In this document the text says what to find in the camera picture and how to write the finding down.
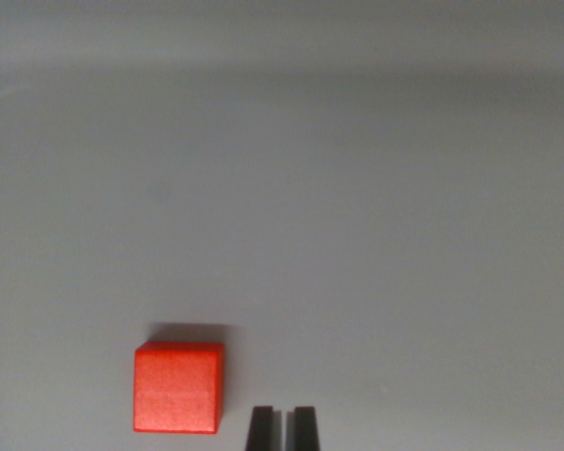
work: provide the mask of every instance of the white surface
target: white surface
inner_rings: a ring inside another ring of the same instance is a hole
[[[231,5],[0,8],[0,450],[564,450],[564,4]],[[214,437],[132,432],[161,322]]]

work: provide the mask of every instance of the block front face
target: block front face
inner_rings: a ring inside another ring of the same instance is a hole
[[[133,429],[215,433],[221,416],[224,346],[148,342],[135,353]]]

